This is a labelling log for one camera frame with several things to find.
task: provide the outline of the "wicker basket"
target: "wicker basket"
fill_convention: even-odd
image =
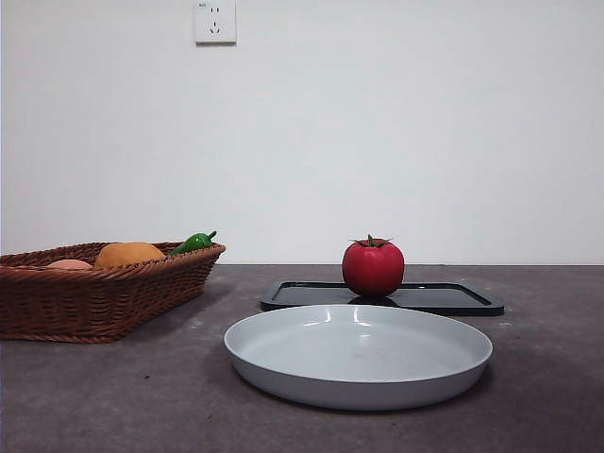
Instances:
[[[203,292],[226,248],[212,247],[93,270],[44,267],[55,260],[94,263],[108,243],[83,243],[0,257],[0,339],[110,343]],[[154,243],[167,253],[179,243]]]

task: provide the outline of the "plate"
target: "plate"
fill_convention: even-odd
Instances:
[[[224,341],[237,372],[265,392],[355,411],[444,401],[470,388],[493,353],[462,322],[369,305],[267,311],[231,326]]]

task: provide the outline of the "red tomato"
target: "red tomato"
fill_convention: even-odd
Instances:
[[[351,291],[368,297],[393,293],[405,272],[405,258],[389,241],[374,239],[353,242],[344,252],[342,277]]]

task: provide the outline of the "chili pepper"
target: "chili pepper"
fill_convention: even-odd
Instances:
[[[176,247],[170,252],[170,255],[177,255],[179,253],[193,252],[200,248],[207,248],[211,246],[211,238],[216,236],[216,231],[212,231],[210,234],[197,233],[193,234],[187,241]]]

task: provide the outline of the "countertop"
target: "countertop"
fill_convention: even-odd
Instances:
[[[456,317],[495,352],[469,391],[420,409],[317,409],[235,372],[226,330],[277,280],[337,265],[221,265],[205,292],[113,344],[0,343],[3,453],[604,451],[604,266],[408,266],[465,283],[502,316]]]

